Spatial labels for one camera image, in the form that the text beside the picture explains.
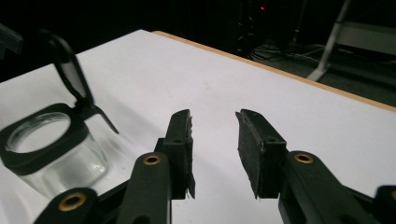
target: wooden table edge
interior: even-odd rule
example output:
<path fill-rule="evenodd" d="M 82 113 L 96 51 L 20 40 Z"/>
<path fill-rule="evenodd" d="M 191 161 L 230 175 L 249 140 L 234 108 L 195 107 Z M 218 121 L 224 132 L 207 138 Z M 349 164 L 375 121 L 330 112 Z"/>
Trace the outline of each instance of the wooden table edge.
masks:
<path fill-rule="evenodd" d="M 267 66 L 267 65 L 264 65 L 264 64 L 261 64 L 261 63 L 256 63 L 256 62 L 253 62 L 251 60 L 244 59 L 244 58 L 241 58 L 239 56 L 233 55 L 231 53 L 227 53 L 227 52 L 221 51 L 219 49 L 213 49 L 213 48 L 210 48 L 208 46 L 205 46 L 205 45 L 202 45 L 202 44 L 198 44 L 196 42 L 190 41 L 188 39 L 185 39 L 185 38 L 182 38 L 182 37 L 179 37 L 179 36 L 176 36 L 176 35 L 170 35 L 168 33 L 162 32 L 162 31 L 154 31 L 152 33 L 154 33 L 156 35 L 161 35 L 161 36 L 164 36 L 164 37 L 168 37 L 170 39 L 174 39 L 174 40 L 177 40 L 179 42 L 182 42 L 182 43 L 185 43 L 185 44 L 188 44 L 188 45 L 191 45 L 191 46 L 195 46 L 196 48 L 199 48 L 199 49 L 205 49 L 205 50 L 217 53 L 219 55 L 235 59 L 235 60 L 237 60 L 239 62 L 248 63 L 248 64 L 251 64 L 251 65 L 263 68 L 265 70 L 280 74 L 280 75 L 285 76 L 285 77 L 293 78 L 295 80 L 302 81 L 302 82 L 310 84 L 312 86 L 316 86 L 318 88 L 322 88 L 323 90 L 332 91 L 332 92 L 334 92 L 336 94 L 340 94 L 340 95 L 343 95 L 345 97 L 348 97 L 348 98 L 351 98 L 351 99 L 354 99 L 354 100 L 357 100 L 357 101 L 364 102 L 364 103 L 366 103 L 368 105 L 374 105 L 374 106 L 382 108 L 382 109 L 386 109 L 386 110 L 389 110 L 389 111 L 392 111 L 392 112 L 396 112 L 396 107 L 394 107 L 394 106 L 385 105 L 385 104 L 379 103 L 377 101 L 370 100 L 370 99 L 364 98 L 364 97 L 359 96 L 359 95 L 355 95 L 355 94 L 347 92 L 347 91 L 341 91 L 341 90 L 338 90 L 338 89 L 336 89 L 334 87 L 326 86 L 326 85 L 323 85 L 321 83 L 318 83 L 318 82 L 315 82 L 315 81 L 312 81 L 312 80 L 309 80 L 309 79 L 306 79 L 306 78 L 303 78 L 303 77 L 298 77 L 298 76 L 295 76 L 295 75 L 293 75 L 291 73 L 287 73 L 287 72 L 281 71 L 279 69 L 275 69 L 273 67 L 270 67 L 270 66 Z"/>

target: brass insert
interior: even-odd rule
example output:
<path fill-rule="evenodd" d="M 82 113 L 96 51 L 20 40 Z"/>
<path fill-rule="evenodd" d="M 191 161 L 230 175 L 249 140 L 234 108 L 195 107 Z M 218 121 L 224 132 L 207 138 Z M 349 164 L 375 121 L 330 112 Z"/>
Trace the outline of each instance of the brass insert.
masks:
<path fill-rule="evenodd" d="M 161 157 L 156 156 L 156 155 L 150 155 L 147 156 L 145 159 L 143 159 L 143 163 L 146 165 L 155 165 L 161 161 Z"/>
<path fill-rule="evenodd" d="M 69 212 L 82 206 L 87 200 L 87 196 L 81 192 L 75 192 L 67 195 L 59 203 L 59 210 Z"/>
<path fill-rule="evenodd" d="M 314 162 L 314 159 L 311 156 L 304 154 L 304 153 L 295 154 L 294 159 L 299 162 L 306 163 L 306 164 Z"/>

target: open hinged lid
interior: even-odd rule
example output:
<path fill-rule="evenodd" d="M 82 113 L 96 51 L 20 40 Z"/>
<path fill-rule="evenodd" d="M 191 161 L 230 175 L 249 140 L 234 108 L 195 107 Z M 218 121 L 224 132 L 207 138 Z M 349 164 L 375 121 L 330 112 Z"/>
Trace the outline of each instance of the open hinged lid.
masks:
<path fill-rule="evenodd" d="M 87 119 L 94 114 L 100 114 L 110 128 L 115 133 L 118 133 L 106 114 L 94 104 L 93 96 L 79 66 L 78 59 L 67 42 L 47 30 L 39 30 L 39 36 L 49 52 L 49 56 L 53 60 L 62 82 L 77 99 L 76 107 L 74 108 L 76 112 L 83 119 Z"/>

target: white tabletop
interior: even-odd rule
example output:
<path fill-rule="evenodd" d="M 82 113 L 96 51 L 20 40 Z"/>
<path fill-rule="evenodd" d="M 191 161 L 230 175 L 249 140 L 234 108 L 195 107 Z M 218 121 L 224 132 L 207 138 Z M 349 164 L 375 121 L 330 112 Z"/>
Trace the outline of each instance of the white tabletop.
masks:
<path fill-rule="evenodd" d="M 93 137 L 111 171 L 99 194 L 129 178 L 164 137 L 171 115 L 192 114 L 196 200 L 173 201 L 173 223 L 282 223 L 277 200 L 255 200 L 237 152 L 241 108 L 263 114 L 288 150 L 319 156 L 346 186 L 374 196 L 395 184 L 396 113 L 176 40 L 137 31 L 78 55 L 96 104 Z M 0 84 L 0 129 L 55 103 L 73 106 L 53 65 Z M 0 223 L 32 223 L 49 199 L 0 166 Z"/>

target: black rubber seal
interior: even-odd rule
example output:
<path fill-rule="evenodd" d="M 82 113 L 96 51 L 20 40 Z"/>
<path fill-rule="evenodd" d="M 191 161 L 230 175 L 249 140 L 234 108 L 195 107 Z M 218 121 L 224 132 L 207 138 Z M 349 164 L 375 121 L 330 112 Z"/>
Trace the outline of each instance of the black rubber seal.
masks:
<path fill-rule="evenodd" d="M 7 140 L 23 123 L 47 113 L 64 113 L 70 118 L 67 131 L 52 144 L 36 151 L 18 153 L 7 150 Z M 62 157 L 70 149 L 79 145 L 88 136 L 89 130 L 84 120 L 68 105 L 50 105 L 19 120 L 0 132 L 0 157 L 3 164 L 16 175 L 30 175 Z"/>

